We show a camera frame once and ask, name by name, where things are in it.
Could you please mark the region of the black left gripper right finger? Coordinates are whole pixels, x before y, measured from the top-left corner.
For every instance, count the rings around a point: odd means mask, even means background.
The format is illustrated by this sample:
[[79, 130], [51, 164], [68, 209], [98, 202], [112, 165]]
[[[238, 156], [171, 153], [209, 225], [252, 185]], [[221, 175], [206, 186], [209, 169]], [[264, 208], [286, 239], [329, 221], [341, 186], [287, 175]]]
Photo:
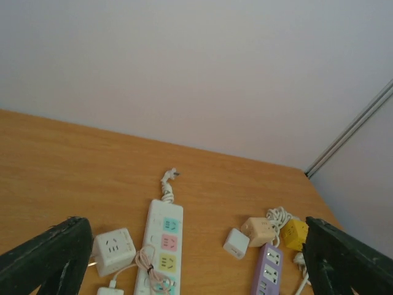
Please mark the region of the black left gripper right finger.
[[303, 256], [314, 294], [392, 294], [392, 259], [308, 216]]

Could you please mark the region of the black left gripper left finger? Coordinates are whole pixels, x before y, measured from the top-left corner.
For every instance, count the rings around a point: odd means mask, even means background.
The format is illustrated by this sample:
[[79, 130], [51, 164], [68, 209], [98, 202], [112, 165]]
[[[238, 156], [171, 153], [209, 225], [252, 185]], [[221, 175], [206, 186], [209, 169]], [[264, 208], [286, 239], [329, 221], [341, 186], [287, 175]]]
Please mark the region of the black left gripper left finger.
[[52, 226], [1, 255], [1, 294], [78, 294], [92, 247], [87, 218]]

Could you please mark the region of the white cube socket adapter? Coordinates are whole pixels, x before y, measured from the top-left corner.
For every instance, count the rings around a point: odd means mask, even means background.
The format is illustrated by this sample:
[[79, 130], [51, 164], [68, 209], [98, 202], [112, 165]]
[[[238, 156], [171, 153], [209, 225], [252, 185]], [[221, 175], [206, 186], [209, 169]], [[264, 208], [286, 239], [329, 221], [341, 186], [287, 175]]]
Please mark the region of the white cube socket adapter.
[[92, 257], [100, 277], [105, 277], [130, 265], [136, 248], [127, 228], [99, 234], [94, 238]]

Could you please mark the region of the beige cube socket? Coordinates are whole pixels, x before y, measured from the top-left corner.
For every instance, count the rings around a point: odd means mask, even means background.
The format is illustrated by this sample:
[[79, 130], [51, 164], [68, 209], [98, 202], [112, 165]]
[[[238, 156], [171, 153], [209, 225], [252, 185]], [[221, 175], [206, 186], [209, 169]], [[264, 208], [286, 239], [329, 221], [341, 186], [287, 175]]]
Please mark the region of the beige cube socket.
[[240, 232], [249, 238], [250, 248], [258, 248], [276, 240], [277, 232], [267, 218], [250, 217], [240, 227]]

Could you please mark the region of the white power strip pastel sockets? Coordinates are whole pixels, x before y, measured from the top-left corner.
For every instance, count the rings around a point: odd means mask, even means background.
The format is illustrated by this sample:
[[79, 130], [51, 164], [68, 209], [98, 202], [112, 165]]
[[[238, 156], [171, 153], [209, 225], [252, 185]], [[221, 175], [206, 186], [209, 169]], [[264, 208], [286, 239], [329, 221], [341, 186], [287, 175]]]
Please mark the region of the white power strip pastel sockets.
[[151, 201], [142, 248], [135, 261], [138, 268], [135, 294], [180, 294], [184, 209], [174, 203], [170, 181], [179, 173], [166, 171], [160, 180], [162, 197]]

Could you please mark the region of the white charger with pink cable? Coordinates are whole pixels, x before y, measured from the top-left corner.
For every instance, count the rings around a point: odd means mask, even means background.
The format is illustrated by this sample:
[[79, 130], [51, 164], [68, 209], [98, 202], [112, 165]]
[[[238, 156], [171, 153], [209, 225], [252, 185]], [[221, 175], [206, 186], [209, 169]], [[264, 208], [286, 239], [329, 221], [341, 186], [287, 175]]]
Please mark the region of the white charger with pink cable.
[[133, 262], [115, 273], [108, 287], [98, 288], [97, 294], [124, 294], [124, 290], [116, 288], [117, 277], [126, 269], [138, 267], [146, 273], [150, 292], [153, 294], [171, 294], [175, 286], [175, 281], [169, 276], [158, 272], [152, 260], [155, 256], [155, 247], [152, 245], [143, 246], [136, 252]]

